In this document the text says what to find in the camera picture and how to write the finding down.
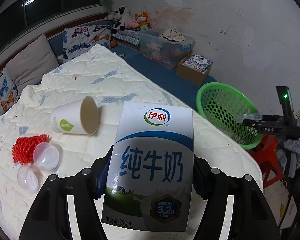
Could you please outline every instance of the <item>plastic lid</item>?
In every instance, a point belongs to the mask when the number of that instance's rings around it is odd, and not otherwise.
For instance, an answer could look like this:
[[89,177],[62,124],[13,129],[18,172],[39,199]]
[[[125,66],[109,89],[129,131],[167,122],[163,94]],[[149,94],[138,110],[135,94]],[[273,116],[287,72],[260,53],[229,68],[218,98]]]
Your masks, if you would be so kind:
[[235,116],[235,120],[237,123],[242,123],[243,119],[251,119],[255,121],[262,120],[262,113],[254,113],[254,114],[238,114]]
[[34,165],[42,171],[54,170],[60,160],[58,149],[50,143],[42,142],[33,152]]
[[34,166],[24,164],[20,166],[17,175],[20,187],[30,194],[36,193],[39,190],[39,181],[34,172]]

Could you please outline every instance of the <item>blue mat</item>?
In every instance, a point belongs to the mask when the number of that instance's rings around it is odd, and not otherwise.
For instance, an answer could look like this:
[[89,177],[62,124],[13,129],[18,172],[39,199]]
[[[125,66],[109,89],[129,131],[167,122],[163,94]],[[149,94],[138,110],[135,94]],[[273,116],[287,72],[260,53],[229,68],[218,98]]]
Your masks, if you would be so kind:
[[[113,48],[113,52],[118,55],[126,53],[125,61],[135,70],[149,78],[172,95],[185,102],[193,109],[197,109],[195,98],[197,91],[201,86],[197,86],[192,82],[176,75],[177,69],[167,69],[154,61],[143,57],[140,52],[118,45]],[[217,82],[213,77],[207,76],[202,85],[210,82]]]

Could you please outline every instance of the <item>yili logo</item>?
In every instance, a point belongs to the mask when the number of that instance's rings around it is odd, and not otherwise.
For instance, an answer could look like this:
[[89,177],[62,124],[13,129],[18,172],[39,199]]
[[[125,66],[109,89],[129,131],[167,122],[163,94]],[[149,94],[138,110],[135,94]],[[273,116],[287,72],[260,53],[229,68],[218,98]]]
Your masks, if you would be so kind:
[[170,113],[163,108],[153,108],[145,113],[145,121],[151,125],[163,125],[170,120]]

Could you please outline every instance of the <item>window frame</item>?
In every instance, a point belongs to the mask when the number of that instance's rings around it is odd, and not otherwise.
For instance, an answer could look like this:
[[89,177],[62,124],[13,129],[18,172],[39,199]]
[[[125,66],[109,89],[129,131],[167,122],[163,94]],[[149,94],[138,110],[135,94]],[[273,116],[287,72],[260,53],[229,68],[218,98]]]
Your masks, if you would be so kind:
[[36,23],[35,25],[31,26],[29,28],[28,22],[27,22],[27,18],[26,18],[26,8],[25,8],[25,0],[23,1],[23,16],[24,16],[24,22],[26,25],[26,28],[21,31],[20,33],[18,33],[17,35],[15,35],[14,37],[12,37],[9,41],[7,41],[2,47],[0,47],[0,54],[2,52],[4,52],[11,44],[13,44],[15,41],[17,41],[18,39],[22,38],[23,36],[27,35],[28,33],[30,33],[31,31],[33,31],[34,29],[50,22],[53,21],[59,17],[63,17],[66,16],[68,14],[74,13],[76,11],[80,11],[80,10],[84,10],[84,9],[88,9],[88,8],[92,8],[92,7],[97,7],[97,6],[102,6],[102,4],[100,3],[100,0],[98,0],[98,3],[96,4],[91,4],[85,7],[79,7],[70,11],[64,11],[64,1],[60,0],[61,3],[61,11],[60,13],[57,14],[53,14],[51,15],[51,17],[47,17],[45,19],[43,19],[42,21],[39,21],[38,23]]

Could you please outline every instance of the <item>plastic storage box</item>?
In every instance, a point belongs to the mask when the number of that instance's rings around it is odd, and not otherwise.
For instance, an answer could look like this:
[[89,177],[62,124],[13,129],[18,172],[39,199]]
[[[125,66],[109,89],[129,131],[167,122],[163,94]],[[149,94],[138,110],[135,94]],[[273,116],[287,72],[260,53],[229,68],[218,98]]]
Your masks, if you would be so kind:
[[159,37],[165,31],[166,29],[163,28],[139,31],[140,51],[143,56],[167,68],[176,68],[178,62],[190,54],[195,45],[195,39],[183,35],[186,38],[185,41],[168,41]]

